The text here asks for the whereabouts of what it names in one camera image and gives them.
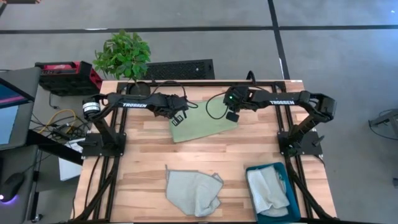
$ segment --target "crumpled towel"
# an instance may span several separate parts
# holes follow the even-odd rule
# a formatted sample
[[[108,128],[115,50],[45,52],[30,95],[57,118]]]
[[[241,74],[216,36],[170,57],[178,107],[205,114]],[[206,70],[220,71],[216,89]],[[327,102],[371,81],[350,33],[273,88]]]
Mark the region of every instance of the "crumpled towel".
[[[166,181],[166,198],[186,215],[204,217],[221,204],[217,195],[224,182],[217,173],[168,170],[166,166]]]
[[[282,217],[289,213],[286,185],[274,166],[248,171],[248,182],[257,214]]]

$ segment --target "blue container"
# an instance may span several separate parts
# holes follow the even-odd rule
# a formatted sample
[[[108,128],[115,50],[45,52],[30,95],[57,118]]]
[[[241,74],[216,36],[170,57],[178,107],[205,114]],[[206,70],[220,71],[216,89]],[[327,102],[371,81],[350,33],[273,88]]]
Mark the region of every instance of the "blue container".
[[[250,185],[248,181],[248,171],[250,170],[256,170],[256,169],[263,169],[265,167],[269,166],[274,166],[275,170],[282,176],[283,180],[286,183],[286,197],[290,202],[290,205],[287,207],[288,214],[283,216],[283,217],[268,217],[266,215],[261,215],[256,213],[256,209],[253,203],[253,195],[250,190]],[[297,206],[296,199],[293,194],[292,186],[290,185],[289,179],[287,178],[287,173],[285,169],[285,165],[281,162],[276,162],[273,164],[266,164],[266,165],[261,165],[261,166],[254,166],[254,167],[248,167],[246,169],[246,182],[248,183],[249,186],[249,193],[251,197],[251,203],[253,206],[253,211],[254,211],[254,216],[256,217],[256,221],[259,224],[264,224],[264,223],[291,223],[291,222],[296,222],[299,221],[301,216],[300,216],[300,210],[299,207]]]

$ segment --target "wooden table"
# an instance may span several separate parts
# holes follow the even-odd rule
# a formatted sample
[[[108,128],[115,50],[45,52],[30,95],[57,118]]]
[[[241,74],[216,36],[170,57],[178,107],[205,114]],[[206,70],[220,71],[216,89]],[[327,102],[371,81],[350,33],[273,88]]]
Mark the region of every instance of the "wooden table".
[[[301,81],[286,81],[287,91],[304,90]],[[118,82],[103,82],[102,93],[116,92]],[[190,101],[208,100],[228,89],[227,86],[187,86]],[[180,87],[161,87],[165,94],[182,94]],[[291,106],[294,123],[301,122],[307,113]],[[120,160],[118,181],[111,215],[112,222],[194,222],[194,221],[254,221],[251,200],[244,176],[245,168],[273,162],[284,162],[279,154],[275,107],[257,112],[242,110],[239,127],[201,139],[174,144],[166,118],[155,118],[148,110],[128,110],[126,121],[127,145]],[[85,195],[96,158],[84,161],[76,192],[76,215],[84,207]],[[335,216],[328,180],[322,163],[314,156],[302,156],[303,169],[309,191],[325,209]],[[98,188],[102,159],[95,169],[89,201]],[[200,170],[207,174],[219,173],[224,187],[218,195],[221,205],[208,217],[185,216],[165,198],[165,165],[169,169]],[[297,189],[302,217],[305,215],[302,195]],[[100,218],[104,217],[105,193]]]

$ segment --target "gray floor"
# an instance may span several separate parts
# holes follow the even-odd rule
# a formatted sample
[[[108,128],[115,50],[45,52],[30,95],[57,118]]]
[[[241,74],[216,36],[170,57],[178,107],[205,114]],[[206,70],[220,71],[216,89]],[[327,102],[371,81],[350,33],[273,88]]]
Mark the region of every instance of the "gray floor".
[[[277,0],[280,26],[398,24],[393,0]],[[175,26],[269,26],[264,0],[44,0],[39,5],[8,6],[0,30],[89,29]],[[272,31],[143,33],[154,62],[212,58],[217,79],[281,79]],[[368,119],[398,107],[398,30],[282,31],[291,79],[306,89],[332,96],[336,118],[317,128],[338,216],[344,220],[396,223],[397,142],[370,132]],[[109,34],[0,35],[0,68],[24,68],[34,62],[92,61]],[[35,114],[46,121],[54,113],[48,93],[39,90]],[[54,98],[62,108],[81,99]],[[389,127],[376,129],[392,134]],[[65,220],[73,184],[40,197],[42,223]]]

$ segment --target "red device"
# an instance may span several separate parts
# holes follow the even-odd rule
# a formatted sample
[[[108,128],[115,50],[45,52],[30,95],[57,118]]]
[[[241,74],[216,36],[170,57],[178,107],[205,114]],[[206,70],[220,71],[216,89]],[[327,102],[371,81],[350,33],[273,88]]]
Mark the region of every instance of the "red device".
[[[35,63],[42,69],[39,84],[58,96],[93,95],[100,92],[102,78],[92,64],[81,62]]]

